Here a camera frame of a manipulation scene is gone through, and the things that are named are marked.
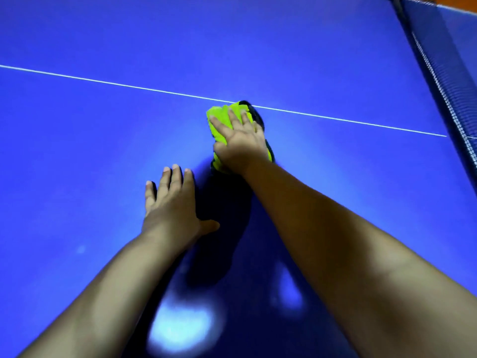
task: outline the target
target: net mesh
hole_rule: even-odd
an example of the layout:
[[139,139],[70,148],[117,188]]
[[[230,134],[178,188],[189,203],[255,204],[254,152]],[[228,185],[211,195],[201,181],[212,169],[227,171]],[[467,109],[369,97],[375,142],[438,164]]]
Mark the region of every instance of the net mesh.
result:
[[392,0],[435,99],[477,186],[477,87],[435,0]]

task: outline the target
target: person's left arm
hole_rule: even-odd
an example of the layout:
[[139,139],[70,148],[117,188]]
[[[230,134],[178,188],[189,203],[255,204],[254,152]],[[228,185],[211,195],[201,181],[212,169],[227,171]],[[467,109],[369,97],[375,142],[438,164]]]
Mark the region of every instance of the person's left arm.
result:
[[165,168],[157,194],[146,184],[141,234],[104,267],[19,358],[120,356],[147,301],[174,260],[200,236],[217,230],[196,217],[194,178]]

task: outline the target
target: hand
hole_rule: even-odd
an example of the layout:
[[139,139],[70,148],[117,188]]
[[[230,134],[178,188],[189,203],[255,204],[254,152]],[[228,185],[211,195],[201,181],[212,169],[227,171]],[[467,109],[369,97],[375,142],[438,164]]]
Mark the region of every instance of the hand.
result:
[[178,256],[199,237],[216,231],[216,221],[200,221],[196,216],[194,176],[178,165],[164,168],[157,195],[151,181],[146,183],[146,217],[142,235],[158,240],[167,253]]
[[243,124],[229,109],[229,119],[233,129],[214,116],[210,118],[210,122],[227,141],[227,145],[216,142],[215,153],[232,172],[243,176],[252,160],[258,158],[268,161],[269,159],[262,127],[257,122],[253,122],[252,125],[245,111],[242,111],[241,116]]

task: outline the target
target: orange background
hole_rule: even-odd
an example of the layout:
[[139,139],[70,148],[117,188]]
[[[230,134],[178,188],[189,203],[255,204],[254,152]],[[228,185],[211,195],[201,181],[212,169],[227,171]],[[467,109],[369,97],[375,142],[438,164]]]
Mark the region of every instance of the orange background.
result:
[[477,0],[436,0],[440,5],[447,5],[461,10],[477,12]]

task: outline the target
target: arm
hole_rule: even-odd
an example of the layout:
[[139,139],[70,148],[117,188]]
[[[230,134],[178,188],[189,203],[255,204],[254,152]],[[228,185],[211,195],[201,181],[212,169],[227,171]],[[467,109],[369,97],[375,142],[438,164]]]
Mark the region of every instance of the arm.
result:
[[476,357],[477,299],[389,234],[268,161],[265,137],[229,113],[214,149],[241,174],[292,258],[364,358]]
[[146,184],[142,233],[104,267],[19,358],[120,356],[162,275],[195,239],[218,228],[195,215],[194,180],[164,169],[157,195]]

